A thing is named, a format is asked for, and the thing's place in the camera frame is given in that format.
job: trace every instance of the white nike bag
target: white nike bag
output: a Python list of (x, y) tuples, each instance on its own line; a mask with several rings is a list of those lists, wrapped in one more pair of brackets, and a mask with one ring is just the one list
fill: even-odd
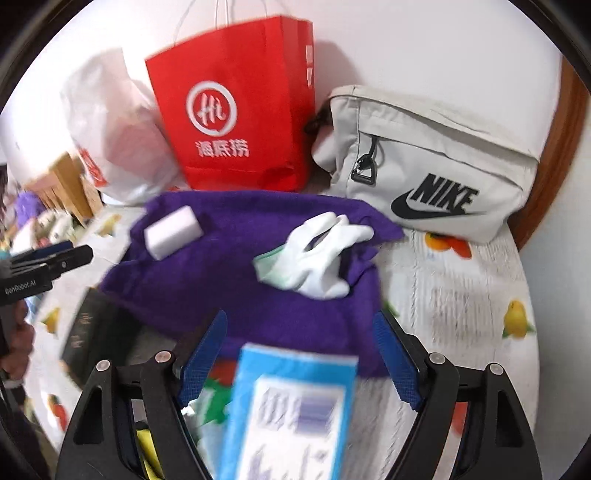
[(418, 97), (350, 85), (330, 94), (312, 155), (328, 194), (394, 222), (492, 240), (525, 204), (538, 160), (498, 125)]

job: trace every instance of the orange fruit print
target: orange fruit print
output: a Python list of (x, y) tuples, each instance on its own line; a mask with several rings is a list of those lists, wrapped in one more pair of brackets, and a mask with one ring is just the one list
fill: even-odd
[(453, 236), (439, 235), (438, 233), (425, 233), (425, 244), (436, 252), (445, 252), (452, 249), (460, 257), (471, 259), (472, 251), (465, 240)]
[(47, 404), (49, 406), (49, 409), (51, 410), (51, 413), (53, 413), (57, 418), (60, 424), (61, 431), (65, 433), (68, 428), (68, 415), (66, 413), (64, 405), (61, 404), (60, 399), (57, 398), (57, 396), (55, 395), (49, 395), (49, 398), (47, 399)]

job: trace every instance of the yellow object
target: yellow object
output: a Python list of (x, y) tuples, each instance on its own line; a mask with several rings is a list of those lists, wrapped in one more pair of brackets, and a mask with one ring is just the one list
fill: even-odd
[(144, 467), (146, 467), (146, 473), (148, 474), (148, 480), (162, 480), (158, 475), (154, 473), (152, 467), (146, 459), (144, 459)]
[(99, 236), (114, 236), (115, 225), (117, 222), (119, 222), (119, 220), (121, 220), (121, 215), (114, 213), (109, 218), (107, 218), (107, 220), (105, 220), (105, 223), (103, 223), (103, 226), (96, 231), (96, 234)]
[(504, 317), (503, 338), (512, 335), (525, 338), (527, 332), (534, 332), (534, 328), (527, 322), (525, 307), (519, 300), (511, 300)]
[(148, 429), (138, 430), (135, 433), (138, 436), (139, 445), (142, 447), (144, 459), (150, 464), (150, 467), (155, 474), (154, 478), (164, 478), (164, 473), (162, 472), (162, 467), (160, 466), (158, 455), (156, 454), (156, 448), (154, 448), (154, 442), (152, 441), (152, 434)]
[(51, 312), (49, 312), (49, 315), (47, 315), (47, 317), (45, 317), (41, 321), (41, 323), (43, 325), (45, 325), (45, 327), (47, 328), (47, 331), (49, 333), (53, 333), (55, 335), (57, 332), (57, 322), (59, 320), (60, 320), (60, 308), (56, 307)]

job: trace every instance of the red paper bag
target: red paper bag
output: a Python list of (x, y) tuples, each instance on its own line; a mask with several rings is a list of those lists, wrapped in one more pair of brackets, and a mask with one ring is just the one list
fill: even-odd
[(312, 23), (229, 25), (146, 61), (164, 126), (199, 190), (295, 191), (310, 171)]

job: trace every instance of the purple towel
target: purple towel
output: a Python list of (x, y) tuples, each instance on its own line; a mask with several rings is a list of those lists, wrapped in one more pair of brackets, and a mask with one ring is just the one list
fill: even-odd
[[(153, 260), (144, 229), (190, 205), (204, 235), (170, 257)], [(131, 230), (126, 260), (107, 274), (101, 289), (138, 320), (179, 338), (214, 308), (228, 314), (221, 356), (237, 358), (245, 342), (307, 352), (359, 356), (359, 375), (387, 376), (372, 333), (381, 307), (374, 245), (404, 236), (360, 200), (280, 192), (164, 193), (147, 205)], [(252, 260), (285, 243), (290, 232), (324, 212), (369, 225), (374, 237), (342, 254), (341, 276), (352, 286), (344, 299), (312, 300), (259, 283)]]

